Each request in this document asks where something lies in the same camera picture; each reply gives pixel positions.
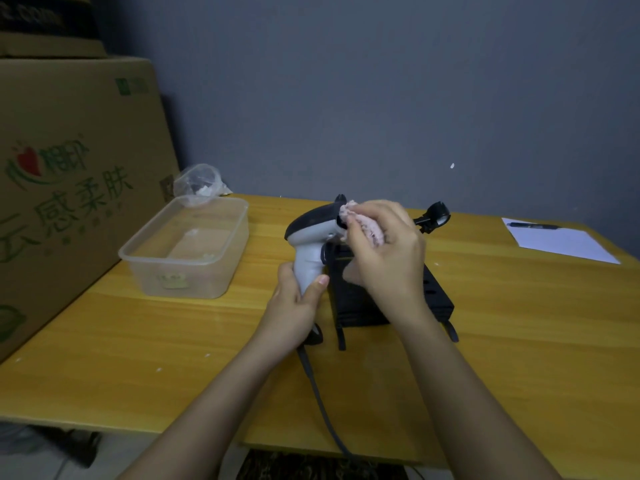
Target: wall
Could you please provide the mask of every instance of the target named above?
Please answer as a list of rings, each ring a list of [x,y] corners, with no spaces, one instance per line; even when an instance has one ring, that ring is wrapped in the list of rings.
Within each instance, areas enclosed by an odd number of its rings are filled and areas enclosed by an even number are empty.
[[[640,0],[94,2],[236,192],[582,221],[640,256]]]

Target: hand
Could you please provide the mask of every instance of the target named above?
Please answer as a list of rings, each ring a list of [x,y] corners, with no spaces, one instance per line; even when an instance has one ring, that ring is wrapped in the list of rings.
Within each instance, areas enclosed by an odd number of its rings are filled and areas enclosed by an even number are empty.
[[[278,286],[253,334],[252,341],[284,355],[305,341],[316,320],[320,297],[329,284],[329,276],[321,274],[300,297],[300,286],[293,274],[293,263],[278,268]]]
[[[353,210],[377,220],[385,233],[385,243],[373,249],[357,221],[348,219],[348,243],[377,306],[394,325],[423,312],[425,244],[412,218],[400,204],[387,200],[364,202]]]

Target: black pen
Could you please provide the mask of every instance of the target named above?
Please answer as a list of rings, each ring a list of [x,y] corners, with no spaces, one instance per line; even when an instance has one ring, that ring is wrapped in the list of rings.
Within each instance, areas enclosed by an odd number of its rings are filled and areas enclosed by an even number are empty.
[[[526,227],[527,229],[560,229],[560,226],[554,226],[551,224],[532,224],[528,222],[509,222],[507,225],[509,227]]]

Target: sheet of paper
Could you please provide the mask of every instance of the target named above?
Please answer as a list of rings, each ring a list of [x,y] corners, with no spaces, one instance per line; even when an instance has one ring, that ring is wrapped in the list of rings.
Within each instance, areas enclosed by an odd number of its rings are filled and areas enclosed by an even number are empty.
[[[515,221],[502,218],[505,225]],[[577,258],[594,259],[596,261],[620,264],[587,232],[576,229],[527,229],[526,227],[510,227],[507,229],[521,248],[536,249],[548,253],[564,254]]]

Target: floor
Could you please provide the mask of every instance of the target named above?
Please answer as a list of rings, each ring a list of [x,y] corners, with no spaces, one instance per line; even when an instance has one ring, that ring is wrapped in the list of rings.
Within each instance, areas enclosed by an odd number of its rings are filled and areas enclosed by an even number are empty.
[[[7,480],[113,480],[154,440],[155,435],[103,435],[98,457],[91,468],[77,467],[53,451],[32,455],[0,456],[0,478]],[[225,455],[220,480],[234,480],[246,449],[232,446]],[[427,480],[452,480],[446,470],[419,468]],[[420,477],[408,469],[410,480]]]

